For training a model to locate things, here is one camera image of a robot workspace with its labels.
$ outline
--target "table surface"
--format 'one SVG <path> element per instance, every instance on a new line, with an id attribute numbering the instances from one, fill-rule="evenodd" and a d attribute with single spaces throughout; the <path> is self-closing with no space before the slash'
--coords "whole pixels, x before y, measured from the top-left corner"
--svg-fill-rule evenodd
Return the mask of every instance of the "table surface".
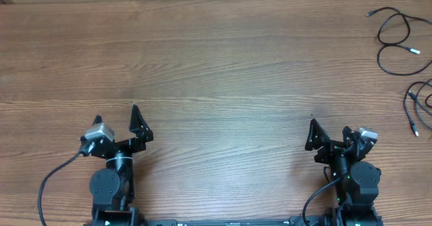
<path id="1" fill-rule="evenodd" d="M 0 225 L 39 225 L 43 177 L 79 148 L 95 115 L 128 138 L 136 103 L 155 133 L 135 156 L 136 200 L 148 219 L 270 219 L 301 213 L 325 184 L 309 122 L 342 139 L 366 125 L 379 141 L 377 212 L 386 225 L 430 225 L 431 134 L 410 130 L 410 77 L 376 63 L 378 28 L 394 6 L 432 19 L 432 0 L 212 0 L 0 5 Z M 406 45 L 383 54 L 412 71 L 432 58 L 432 27 L 412 23 Z M 389 24 L 388 38 L 406 32 Z M 91 175 L 78 158 L 47 183 L 49 225 L 91 219 Z M 318 196 L 308 214 L 335 204 Z"/>

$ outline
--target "power cord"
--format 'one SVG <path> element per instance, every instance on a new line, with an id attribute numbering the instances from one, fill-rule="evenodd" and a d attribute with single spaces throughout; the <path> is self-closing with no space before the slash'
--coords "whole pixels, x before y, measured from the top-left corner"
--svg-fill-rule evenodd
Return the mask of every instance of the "power cord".
<path id="1" fill-rule="evenodd" d="M 337 182 L 339 182 L 344 176 L 341 176 L 335 180 L 333 180 L 332 182 L 328 183 L 327 185 L 323 186 L 321 189 L 317 190 L 314 194 L 312 194 L 312 196 L 310 196 L 310 198 L 306 201 L 306 203 L 303 206 L 303 211 L 302 211 L 302 217 L 303 217 L 303 222 L 306 226 L 311 226 L 309 225 L 309 222 L 306 220 L 306 208 L 308 207 L 309 203 L 312 201 L 312 199 L 315 196 L 318 196 L 318 194 L 320 194 L 321 192 L 325 191 L 326 189 L 330 188 L 332 185 L 336 184 Z"/>
<path id="2" fill-rule="evenodd" d="M 378 30 L 378 35 L 377 35 L 377 36 L 378 36 L 378 40 L 379 40 L 379 42 L 381 42 L 381 44 L 383 44 L 383 47 L 378 51 L 378 54 L 377 54 L 377 62 L 378 62 L 378 66 L 379 66 L 383 71 L 385 71 L 386 73 L 391 74 L 391 75 L 396 75 L 396 76 L 411 76 L 411 75 L 414 75 L 414 74 L 418 74 L 418 73 L 422 72 L 423 70 L 427 69 L 427 68 L 432 64 L 432 60 L 431 60 L 430 62 L 428 62 L 428 64 L 426 64 L 424 67 L 422 67 L 422 68 L 416 70 L 415 72 L 410 72 L 410 73 L 405 73 L 405 74 L 396 73 L 396 72 L 391 72 L 391 71 L 387 70 L 385 67 L 382 66 L 382 64 L 381 64 L 381 58 L 380 58 L 380 56 L 381 56 L 381 52 L 382 52 L 385 48 L 387 48 L 387 47 L 399 47 L 399 48 L 405 49 L 405 50 L 407 50 L 407 51 L 409 51 L 409 52 L 411 52 L 411 53 L 414 53 L 414 54 L 417 54 L 417 55 L 420 54 L 420 51 L 417 51 L 416 49 L 413 49 L 413 48 L 410 48 L 410 47 L 405 47 L 405 46 L 400 45 L 400 44 L 402 44 L 406 39 L 408 39 L 408 37 L 409 37 L 410 34 L 411 34 L 411 26 L 410 26 L 410 24 L 408 23 L 407 18 L 410 18 L 410 19 L 413 19 L 413 20 L 422 21 L 422 22 L 425 22 L 425 23 L 428 23 L 428 24 L 431 24 L 431 25 L 432 25 L 432 22 L 431 22 L 430 20 L 426 20 L 426 19 L 423 19 L 423 18 L 418 18 L 418 17 L 414 17 L 414 16 L 406 15 L 405 13 L 402 13 L 399 9 L 397 9 L 397 8 L 395 8 L 395 7 L 382 7 L 382 8 L 379 8 L 379 9 L 376 9 L 376 10 L 373 10 L 373 11 L 370 11 L 369 13 L 367 13 L 366 17 L 370 17 L 370 16 L 376 14 L 377 12 L 379 12 L 379 11 L 383 11 L 383 10 L 386 10 L 386 9 L 393 10 L 393 11 L 395 11 L 396 13 L 393 14 L 393 15 L 391 15 L 390 17 L 388 17 L 388 19 L 386 19 L 386 20 L 384 21 L 384 23 L 381 25 L 380 29 Z M 391 19 L 392 19 L 393 17 L 395 17 L 395 16 L 402 16 L 402 18 L 404 19 L 404 22 L 405 22 L 405 25 L 406 25 L 406 27 L 407 27 L 408 32 L 406 33 L 405 38 L 403 38 L 401 41 L 394 42 L 394 43 L 388 43 L 388 42 L 385 42 L 385 41 L 381 40 L 381 32 L 382 32 L 384 26 L 389 22 L 389 20 L 391 20 Z"/>
<path id="3" fill-rule="evenodd" d="M 432 88 L 431 81 L 432 81 L 432 78 L 429 79 L 429 80 L 427 80 L 426 82 L 423 82 L 423 81 L 413 82 L 413 83 L 408 87 L 408 89 L 407 89 L 406 92 L 405 92 L 405 97 L 404 97 L 404 109 L 405 109 L 405 113 L 406 113 L 406 115 L 408 116 L 408 119 L 409 119 L 409 121 L 410 121 L 411 129 L 412 129 L 412 131 L 414 132 L 414 134 L 415 134 L 416 136 L 419 136 L 419 132 L 418 132 L 417 127 L 416 127 L 416 124 L 415 124 L 415 122 L 414 122 L 414 120 L 413 120 L 413 118 L 412 118 L 412 116 L 411 116 L 411 114 L 410 114 L 410 111 L 408 110 L 408 105 L 406 104 L 406 99 L 407 99 L 407 97 L 409 96 L 409 97 L 414 101 L 414 110 L 415 110 L 415 113 L 416 113 L 416 115 L 417 115 L 417 117 L 418 117 L 418 120 L 420 120 L 420 122 L 421 122 L 421 123 L 422 123 L 422 124 L 423 124 L 427 129 L 428 129 L 428 130 L 431 130 L 431 131 L 432 131 L 432 127 L 431 127 L 430 125 L 428 125 L 428 124 L 425 122 L 425 120 L 422 118 L 422 116 L 421 116 L 420 113 L 419 113 L 419 107 L 420 107 L 420 108 L 421 108 L 422 110 L 424 110 L 427 114 L 432 115 L 432 111 L 429 109 L 429 108 L 431 108 L 431 105 L 429 104 L 429 99 L 432 97 L 432 94 L 430 94 L 429 96 L 426 97 L 426 99 L 425 99 L 425 104 L 426 104 L 426 106 L 425 106 L 424 104 L 422 104 L 422 103 L 419 101 L 419 99 L 418 99 L 419 94 L 420 94 L 420 91 L 421 91 L 425 86 L 429 86 L 429 87 Z M 415 85 L 418 85 L 418 84 L 421 84 L 421 87 L 418 89 L 417 93 L 415 94 L 415 93 L 413 93 L 413 91 L 411 91 L 411 88 L 412 88 L 413 86 L 415 86 Z"/>
<path id="4" fill-rule="evenodd" d="M 40 221 L 42 222 L 43 226 L 47 226 L 42 213 L 42 193 L 43 193 L 43 188 L 45 187 L 45 183 L 47 182 L 48 178 L 50 178 L 50 176 L 52 176 L 55 172 L 59 171 L 60 169 L 64 168 L 66 165 L 69 165 L 72 161 L 78 158 L 78 156 L 80 156 L 80 152 L 77 152 L 70 160 L 66 161 L 64 164 L 58 166 L 57 168 L 49 172 L 49 174 L 42 181 L 42 184 L 40 185 L 40 189 L 39 189 L 38 210 L 39 210 Z"/>

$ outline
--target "wooden tabletop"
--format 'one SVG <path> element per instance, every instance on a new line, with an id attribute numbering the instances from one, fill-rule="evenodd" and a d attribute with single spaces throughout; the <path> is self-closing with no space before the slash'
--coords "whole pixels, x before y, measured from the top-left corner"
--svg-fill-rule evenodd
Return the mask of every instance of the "wooden tabletop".
<path id="1" fill-rule="evenodd" d="M 217 0 L 0 5 L 0 225 L 40 225 L 43 177 L 68 160 L 95 115 L 129 138 L 136 103 L 155 133 L 136 154 L 136 200 L 148 219 L 299 215 L 325 184 L 304 150 L 309 122 L 342 139 L 372 127 L 366 161 L 382 170 L 375 208 L 386 225 L 430 225 L 431 133 L 415 138 L 402 106 L 409 77 L 381 71 L 376 33 L 390 11 L 432 19 L 432 0 Z M 409 72 L 432 58 L 432 27 L 411 22 L 383 64 Z M 388 38 L 406 33 L 402 20 Z M 80 157 L 47 183 L 48 225 L 91 220 Z M 308 215 L 335 204 L 318 196 Z"/>

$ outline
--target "wood grain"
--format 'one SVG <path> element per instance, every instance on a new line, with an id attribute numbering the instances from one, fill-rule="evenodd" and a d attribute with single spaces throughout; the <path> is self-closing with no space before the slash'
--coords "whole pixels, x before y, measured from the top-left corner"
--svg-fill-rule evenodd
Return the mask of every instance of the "wood grain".
<path id="1" fill-rule="evenodd" d="M 310 119 L 335 139 L 367 125 L 367 161 L 383 172 L 386 225 L 430 225 L 431 135 L 402 108 L 412 77 L 382 72 L 375 35 L 385 5 L 432 19 L 432 0 L 148 1 L 0 6 L 0 225 L 40 225 L 43 177 L 78 149 L 96 114 L 127 131 L 132 103 L 155 133 L 135 156 L 135 205 L 149 219 L 269 219 L 301 213 L 324 185 L 304 151 Z M 412 22 L 383 61 L 409 71 L 432 58 L 432 28 Z M 405 29 L 391 23 L 389 38 Z M 90 176 L 79 158 L 48 182 L 49 225 L 89 222 Z M 317 197 L 308 213 L 335 200 Z"/>

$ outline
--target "wooden table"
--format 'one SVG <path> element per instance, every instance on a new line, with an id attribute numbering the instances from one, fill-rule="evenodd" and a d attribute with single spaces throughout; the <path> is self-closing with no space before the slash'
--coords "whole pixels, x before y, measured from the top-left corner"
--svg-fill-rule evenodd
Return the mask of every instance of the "wooden table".
<path id="1" fill-rule="evenodd" d="M 325 184 L 304 150 L 317 118 L 334 139 L 367 125 L 366 161 L 383 172 L 386 225 L 430 225 L 431 134 L 415 138 L 402 108 L 408 85 L 431 76 L 385 74 L 375 35 L 391 12 L 432 19 L 432 0 L 223 0 L 0 6 L 0 225 L 40 225 L 43 177 L 79 148 L 100 114 L 128 138 L 132 103 L 155 140 L 135 156 L 135 205 L 149 219 L 269 219 L 298 215 Z M 405 34 L 402 22 L 388 34 Z M 415 56 L 383 60 L 410 71 L 432 58 L 432 27 L 412 22 Z M 91 220 L 91 175 L 77 161 L 47 183 L 49 225 Z M 308 214 L 334 205 L 317 197 Z"/>

